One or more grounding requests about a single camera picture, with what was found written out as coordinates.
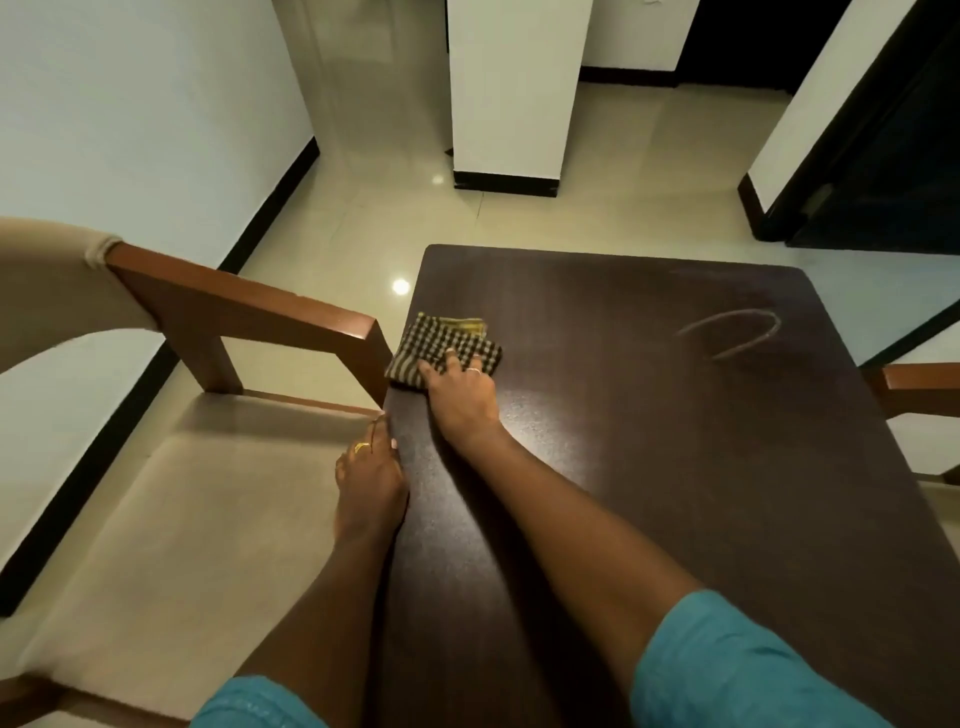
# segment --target teal shirt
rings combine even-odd
[[[660,623],[636,666],[630,712],[644,728],[890,728],[773,632],[706,591],[681,599]],[[190,725],[326,728],[265,677],[228,680]]]

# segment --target cleaning rag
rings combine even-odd
[[[418,313],[400,339],[394,360],[387,367],[387,378],[416,389],[426,389],[426,382],[417,370],[418,359],[433,365],[441,374],[446,371],[447,349],[457,352],[464,369],[478,355],[484,374],[492,374],[500,363],[503,349],[487,338],[487,325],[482,319],[446,319]]]

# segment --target doorway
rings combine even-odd
[[[796,93],[850,0],[700,0],[677,81]]]

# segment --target table top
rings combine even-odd
[[[678,335],[714,314],[734,316]],[[530,451],[896,725],[960,724],[960,567],[799,270],[431,246],[410,305],[484,318]],[[386,409],[411,483],[385,575],[369,725],[630,724],[498,501]]]

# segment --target wooden chair leg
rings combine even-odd
[[[66,688],[42,677],[0,680],[0,728],[15,728],[53,713]]]
[[[77,690],[66,691],[57,710],[116,728],[185,728],[190,722]]]

